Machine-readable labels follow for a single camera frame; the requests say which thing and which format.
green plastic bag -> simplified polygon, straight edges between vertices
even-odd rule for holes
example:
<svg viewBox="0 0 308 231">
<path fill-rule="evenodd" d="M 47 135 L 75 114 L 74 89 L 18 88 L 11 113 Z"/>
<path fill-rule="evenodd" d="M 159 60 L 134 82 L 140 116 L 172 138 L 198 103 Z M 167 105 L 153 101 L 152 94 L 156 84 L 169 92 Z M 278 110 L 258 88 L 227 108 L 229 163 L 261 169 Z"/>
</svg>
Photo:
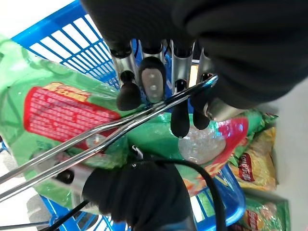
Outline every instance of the green plastic bag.
<svg viewBox="0 0 308 231">
<path fill-rule="evenodd" d="M 234 231 L 290 231 L 287 201 L 271 201 L 246 195 L 244 216 L 234 225 Z"/>
<path fill-rule="evenodd" d="M 41 59 L 0 35 L 0 135 L 18 165 L 92 127 L 131 114 L 117 110 L 116 96 L 113 87 Z M 66 154 L 80 153 L 111 132 L 90 137 Z M 127 138 L 122 137 L 85 163 L 120 167 L 127 154 Z M 37 173 L 31 170 L 25 177 Z M 65 207 L 73 206 L 72 192 L 51 180 L 35 189 Z"/>
<path fill-rule="evenodd" d="M 224 122 L 210 121 L 204 130 L 193 125 L 186 137 L 175 137 L 170 129 L 171 114 L 164 113 L 128 133 L 129 145 L 137 145 L 142 151 L 164 158 L 186 159 L 200 164 L 214 177 L 227 163 L 232 150 L 247 135 L 246 118 L 234 118 Z M 206 183 L 194 169 L 177 166 L 191 196 L 202 190 Z"/>
</svg>

gloved hand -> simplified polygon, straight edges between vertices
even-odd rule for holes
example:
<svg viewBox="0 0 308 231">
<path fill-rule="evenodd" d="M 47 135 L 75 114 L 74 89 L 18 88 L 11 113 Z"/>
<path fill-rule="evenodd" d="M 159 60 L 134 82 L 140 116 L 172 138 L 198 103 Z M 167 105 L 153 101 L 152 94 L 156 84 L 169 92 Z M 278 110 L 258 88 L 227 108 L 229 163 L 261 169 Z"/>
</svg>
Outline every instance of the gloved hand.
<svg viewBox="0 0 308 231">
<path fill-rule="evenodd" d="M 96 169 L 83 196 L 102 214 L 127 222 L 134 231 L 196 230 L 187 189 L 174 165 Z"/>
</svg>

silver metal rod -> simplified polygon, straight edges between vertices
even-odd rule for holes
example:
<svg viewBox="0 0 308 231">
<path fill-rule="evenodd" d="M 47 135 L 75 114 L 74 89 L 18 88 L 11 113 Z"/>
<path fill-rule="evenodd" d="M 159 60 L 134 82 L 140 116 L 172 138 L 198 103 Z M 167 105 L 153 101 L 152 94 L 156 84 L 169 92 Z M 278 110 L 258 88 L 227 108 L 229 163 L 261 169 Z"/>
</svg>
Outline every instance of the silver metal rod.
<svg viewBox="0 0 308 231">
<path fill-rule="evenodd" d="M 30 167 L 33 167 L 34 165 L 37 165 L 39 163 L 42 163 L 43 161 L 53 157 L 54 155 L 56 155 L 59 152 L 65 151 L 66 149 L 74 146 L 75 144 L 83 141 L 84 139 L 98 133 L 98 132 L 102 132 L 105 130 L 109 130 L 112 128 L 116 128 L 121 126 L 122 124 L 127 123 L 128 121 L 132 120 L 134 117 L 140 116 L 138 114 L 135 115 L 130 115 L 127 116 L 125 118 L 122 118 L 120 120 L 108 123 L 108 124 L 103 124 L 103 125 L 99 125 L 93 129 L 90 129 L 84 133 L 81 133 L 67 141 L 65 141 L 64 143 L 42 153 L 41 155 L 36 156 L 35 158 L 29 160 L 28 162 L 24 163 L 23 165 L 19 166 L 16 169 L 13 169 L 12 171 L 8 172 L 7 174 L 3 175 L 0 177 L 0 184 L 6 182 L 7 180 L 23 173 L 24 171 L 26 171 L 27 169 L 29 169 Z"/>
<path fill-rule="evenodd" d="M 119 127 L 118 130 L 116 130 L 114 133 L 109 135 L 100 144 L 93 146 L 93 147 L 91 147 L 91 148 L 71 157 L 70 159 L 63 161 L 63 162 L 59 163 L 58 165 L 38 174 L 34 178 L 32 178 L 32 179 L 30 179 L 30 180 L 28 180 L 24 183 L 21 183 L 21 184 L 15 186 L 14 188 L 9 189 L 8 191 L 0 194 L 0 203 L 9 199 L 9 198 L 11 198 L 14 195 L 17 195 L 17 194 L 23 192 L 24 190 L 26 190 L 26 189 L 28 189 L 28 188 L 30 188 L 30 187 L 38 184 L 38 183 L 41 183 L 41 182 L 43 182 L 43 181 L 45 181 L 45 180 L 47 180 L 51 177 L 56 176 L 60 172 L 66 170 L 66 169 L 68 169 L 68 168 L 88 159 L 89 157 L 95 155 L 96 153 L 104 150 L 110 144 L 115 142 L 119 137 L 125 135 L 127 132 L 129 132 L 133 128 L 135 128 L 138 125 L 150 120 L 151 118 L 153 118 L 156 115 L 164 112 L 165 110 L 167 110 L 167 109 L 187 100 L 190 97 L 190 95 L 193 94 L 194 92 L 213 86 L 216 83 L 217 79 L 218 79 L 217 76 L 213 76 L 208 81 L 199 83 L 199 84 L 197 84 L 197 85 L 195 85 L 191 88 L 188 88 L 184 91 L 181 91 L 180 93 L 170 97 L 165 102 L 157 103 L 157 104 L 155 104 L 155 106 L 153 108 L 147 109 L 147 110 L 143 111 L 142 113 L 137 114 L 138 117 L 133 118 L 127 124 L 123 125 L 122 127 Z"/>
<path fill-rule="evenodd" d="M 22 229 L 22 228 L 37 227 L 37 226 L 42 226 L 42 225 L 49 225 L 49 221 L 29 223 L 29 224 L 20 224 L 20 225 L 0 226 L 0 230 Z"/>
</svg>

chip bag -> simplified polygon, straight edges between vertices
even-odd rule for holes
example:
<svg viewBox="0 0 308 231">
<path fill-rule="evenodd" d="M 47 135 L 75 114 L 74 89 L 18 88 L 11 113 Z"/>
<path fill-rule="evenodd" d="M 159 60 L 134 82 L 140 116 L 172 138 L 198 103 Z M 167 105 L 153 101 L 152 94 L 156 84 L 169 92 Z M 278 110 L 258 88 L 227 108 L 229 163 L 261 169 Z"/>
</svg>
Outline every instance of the chip bag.
<svg viewBox="0 0 308 231">
<path fill-rule="evenodd" d="M 231 226 L 233 231 L 290 231 L 287 201 L 270 201 L 246 195 L 244 216 Z"/>
<path fill-rule="evenodd" d="M 240 157 L 239 166 L 229 164 L 242 188 L 263 191 L 276 189 L 276 174 L 271 156 L 275 136 L 276 128 L 260 132 Z"/>
<path fill-rule="evenodd" d="M 241 113 L 238 117 L 247 118 L 249 126 L 247 136 L 243 140 L 241 140 L 241 142 L 233 150 L 232 155 L 229 158 L 229 162 L 231 162 L 234 166 L 237 167 L 239 158 L 245 152 L 248 145 L 252 142 L 254 135 L 257 132 L 260 132 L 265 129 L 267 125 L 273 123 L 278 118 L 278 116 L 269 113 L 263 113 L 257 109 L 250 109 Z"/>
</svg>

black cable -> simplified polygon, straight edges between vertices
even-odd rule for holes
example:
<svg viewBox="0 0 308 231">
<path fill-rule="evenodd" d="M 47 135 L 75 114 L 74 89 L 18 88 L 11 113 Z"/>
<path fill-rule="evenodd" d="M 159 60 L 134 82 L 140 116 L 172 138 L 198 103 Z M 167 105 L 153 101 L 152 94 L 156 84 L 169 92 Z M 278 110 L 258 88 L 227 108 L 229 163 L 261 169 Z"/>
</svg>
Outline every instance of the black cable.
<svg viewBox="0 0 308 231">
<path fill-rule="evenodd" d="M 215 218 L 216 218 L 216 230 L 217 231 L 226 231 L 226 215 L 225 215 L 225 209 L 224 205 L 222 203 L 221 197 L 219 195 L 218 189 L 216 185 L 214 184 L 213 179 L 211 176 L 198 164 L 195 164 L 193 162 L 187 161 L 187 160 L 175 160 L 175 159 L 156 159 L 156 160 L 141 160 L 132 163 L 133 164 L 147 164 L 150 162 L 155 162 L 157 164 L 176 164 L 176 165 L 184 165 L 193 168 L 196 170 L 206 181 L 207 186 L 210 189 L 210 192 L 212 194 L 213 203 L 214 203 L 214 211 L 215 211 Z M 78 206 L 76 206 L 73 210 L 71 210 L 69 213 L 67 213 L 63 218 L 59 219 L 56 223 L 54 223 L 52 226 L 50 226 L 47 229 L 43 229 L 40 231 L 54 231 L 58 227 L 60 227 L 64 222 L 66 222 L 70 217 L 72 217 L 74 214 L 76 214 L 78 211 L 80 211 L 84 206 L 86 206 L 89 203 L 89 201 L 83 201 Z"/>
<path fill-rule="evenodd" d="M 137 54 L 138 54 L 138 50 L 139 50 L 139 41 L 138 41 L 138 39 L 135 39 L 136 40 L 136 50 L 135 50 L 135 54 L 134 54 L 134 56 L 135 56 L 135 58 L 137 57 Z"/>
<path fill-rule="evenodd" d="M 216 219 L 216 231 L 227 231 L 226 227 L 226 215 L 225 208 L 222 203 L 221 197 L 219 195 L 218 189 L 211 178 L 211 176 L 198 164 L 187 160 L 175 160 L 175 159 L 158 159 L 158 160 L 141 160 L 135 162 L 134 164 L 146 164 L 150 162 L 155 162 L 157 164 L 176 164 L 176 165 L 184 165 L 193 168 L 196 170 L 206 181 L 207 186 L 210 189 L 212 194 L 213 203 L 214 203 L 214 211 L 215 211 L 215 219 Z"/>
<path fill-rule="evenodd" d="M 75 215 L 77 212 L 79 212 L 84 206 L 86 206 L 89 203 L 89 201 L 83 201 L 79 205 L 77 205 L 75 208 L 73 208 L 69 213 L 67 213 L 64 217 L 57 220 L 53 225 L 51 225 L 47 229 L 42 229 L 40 231 L 54 231 L 57 228 L 59 228 L 64 222 L 66 222 L 68 219 L 70 219 L 73 215 Z"/>
<path fill-rule="evenodd" d="M 166 56 L 167 52 L 168 52 L 168 49 L 170 48 L 170 41 L 171 39 L 167 39 L 168 40 L 168 44 L 166 46 L 166 49 L 165 49 L 165 52 L 164 52 L 164 56 Z"/>
</svg>

